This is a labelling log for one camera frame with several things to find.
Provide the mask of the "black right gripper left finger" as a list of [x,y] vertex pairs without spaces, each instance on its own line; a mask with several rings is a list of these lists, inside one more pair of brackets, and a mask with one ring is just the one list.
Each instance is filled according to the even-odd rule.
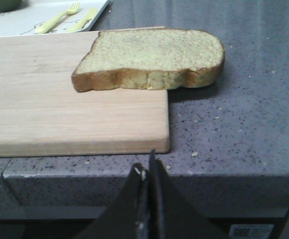
[[134,164],[124,186],[110,206],[74,238],[149,238],[148,179],[146,173],[147,170],[141,164]]

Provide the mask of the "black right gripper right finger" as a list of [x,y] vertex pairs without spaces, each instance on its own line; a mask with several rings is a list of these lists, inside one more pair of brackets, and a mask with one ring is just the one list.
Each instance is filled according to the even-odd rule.
[[227,239],[180,194],[162,162],[149,155],[149,237],[151,239]]

